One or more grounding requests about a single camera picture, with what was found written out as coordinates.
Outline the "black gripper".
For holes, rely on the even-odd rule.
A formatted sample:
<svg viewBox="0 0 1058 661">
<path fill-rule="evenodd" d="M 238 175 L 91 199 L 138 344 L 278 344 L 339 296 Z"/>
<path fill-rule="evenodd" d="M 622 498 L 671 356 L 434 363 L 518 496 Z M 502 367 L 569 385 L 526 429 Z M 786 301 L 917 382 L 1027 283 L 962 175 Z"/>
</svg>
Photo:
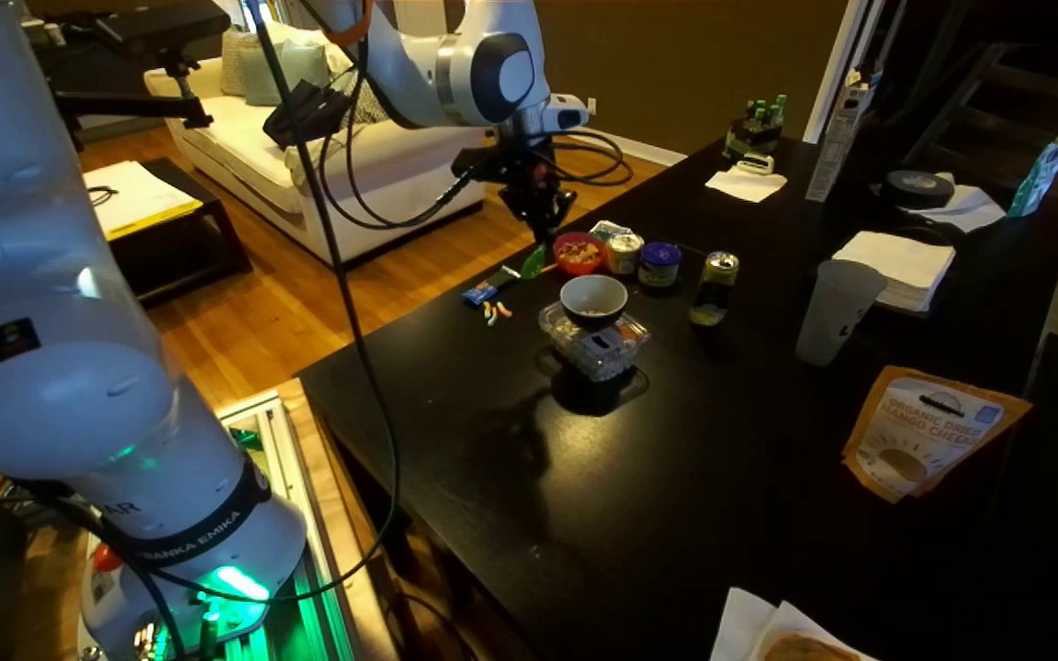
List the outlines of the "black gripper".
<svg viewBox="0 0 1058 661">
<path fill-rule="evenodd" d="M 531 242 L 549 242 L 578 203 L 578 194 L 562 188 L 548 141 L 499 136 L 483 148 L 464 148 L 453 157 L 453 174 L 496 182 L 502 207 L 530 223 Z"/>
</svg>

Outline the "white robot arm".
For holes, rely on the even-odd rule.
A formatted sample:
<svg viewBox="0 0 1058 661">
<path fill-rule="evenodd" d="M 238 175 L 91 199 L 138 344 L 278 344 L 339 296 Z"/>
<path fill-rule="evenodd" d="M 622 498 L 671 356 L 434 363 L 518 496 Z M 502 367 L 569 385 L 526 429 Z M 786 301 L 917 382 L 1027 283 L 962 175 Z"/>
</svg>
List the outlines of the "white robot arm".
<svg viewBox="0 0 1058 661">
<path fill-rule="evenodd" d="M 549 141 L 589 122 L 545 72 L 531 0 L 465 0 L 444 37 L 400 33 L 373 0 L 303 0 L 405 130 L 483 123 L 459 166 L 491 181 L 548 239 L 573 194 Z M 54 95 L 0 0 L 0 475 L 47 486 L 112 553 L 82 579 L 82 616 L 109 661 L 144 629 L 174 661 L 263 625 L 303 559 L 303 519 L 278 498 L 125 283 Z"/>
</svg>

